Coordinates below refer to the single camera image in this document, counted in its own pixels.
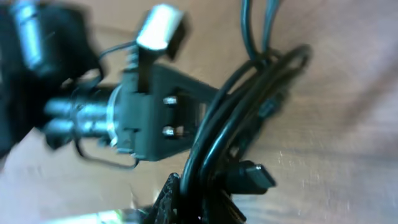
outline wooden table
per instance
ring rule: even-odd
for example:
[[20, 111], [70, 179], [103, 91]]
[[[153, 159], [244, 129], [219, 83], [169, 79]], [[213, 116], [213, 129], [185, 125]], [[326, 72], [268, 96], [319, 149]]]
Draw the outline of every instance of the wooden table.
[[[123, 36], [120, 40], [130, 37], [126, 30], [134, 30], [144, 10], [161, 2], [74, 1], [92, 5], [94, 24], [112, 27], [112, 32]], [[189, 12], [193, 27], [173, 66], [220, 87], [248, 58], [239, 26], [241, 1], [171, 2]], [[265, 2], [254, 2], [252, 22], [259, 43]], [[286, 51], [308, 43], [315, 57], [292, 89], [283, 113], [267, 123], [248, 154], [248, 159], [263, 163], [278, 183], [265, 196], [235, 197], [249, 223], [396, 223], [397, 21], [396, 0], [283, 1], [272, 33], [272, 46]], [[106, 43], [119, 42], [118, 37], [112, 37], [112, 41], [106, 41], [104, 35], [98, 37], [103, 47]], [[113, 59], [118, 70], [124, 63], [123, 56], [119, 58], [118, 62]], [[114, 81], [118, 79], [116, 75], [113, 77]], [[40, 147], [43, 148], [41, 142], [36, 144], [36, 148]], [[16, 208], [25, 203], [23, 208], [30, 209], [30, 201], [36, 207], [45, 207], [35, 210], [34, 218], [37, 213], [41, 214], [40, 218], [48, 218], [128, 206], [128, 199], [122, 199], [126, 192], [118, 183], [123, 183], [126, 189], [132, 186], [144, 192], [146, 186], [153, 186], [153, 180], [143, 179], [159, 177], [157, 183], [161, 186], [170, 172], [182, 170], [187, 157], [185, 153], [151, 165], [143, 163], [133, 174], [118, 174], [74, 162], [74, 153], [66, 150], [41, 159], [34, 159], [26, 152], [16, 149], [9, 156], [0, 187], [15, 195], [23, 193], [19, 200], [10, 197]], [[29, 172], [22, 172], [25, 168], [20, 167], [26, 162], [30, 164]], [[151, 170], [156, 168], [157, 175], [143, 172], [149, 166]], [[34, 178], [31, 167], [41, 167]], [[45, 179], [43, 173], [51, 178]], [[21, 174], [30, 177], [22, 178]], [[78, 178], [85, 181], [80, 188], [76, 187]], [[45, 186], [49, 186], [52, 194], [40, 191]], [[80, 194], [75, 192], [88, 189], [91, 196], [77, 200]], [[105, 199], [99, 201], [99, 192], [110, 194], [101, 194]], [[115, 195], [118, 199], [108, 198]], [[64, 206], [67, 202], [73, 206]]]

